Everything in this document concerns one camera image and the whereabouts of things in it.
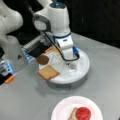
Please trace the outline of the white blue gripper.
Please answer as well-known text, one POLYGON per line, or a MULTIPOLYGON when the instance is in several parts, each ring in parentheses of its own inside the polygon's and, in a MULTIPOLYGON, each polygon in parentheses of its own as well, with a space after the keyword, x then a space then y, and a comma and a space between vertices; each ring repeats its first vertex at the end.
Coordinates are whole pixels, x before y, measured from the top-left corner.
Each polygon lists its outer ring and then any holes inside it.
POLYGON ((70 34, 60 37, 55 36, 54 40, 64 61, 76 61, 79 59, 79 53, 74 46, 74 42, 70 34))

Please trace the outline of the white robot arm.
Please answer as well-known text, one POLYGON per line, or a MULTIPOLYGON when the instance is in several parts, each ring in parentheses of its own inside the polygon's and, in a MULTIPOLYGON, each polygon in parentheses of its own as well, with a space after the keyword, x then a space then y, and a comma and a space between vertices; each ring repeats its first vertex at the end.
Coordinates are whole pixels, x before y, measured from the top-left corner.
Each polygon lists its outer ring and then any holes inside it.
MULTIPOLYGON (((43 9, 33 14, 33 24, 39 31, 52 32, 54 40, 59 44, 58 51, 64 61, 71 62, 79 59, 79 54, 73 50, 74 44, 69 28, 69 15, 65 4, 52 0, 39 0, 43 9)), ((0 35, 18 29, 21 15, 9 8, 0 0, 1 29, 0 35)))

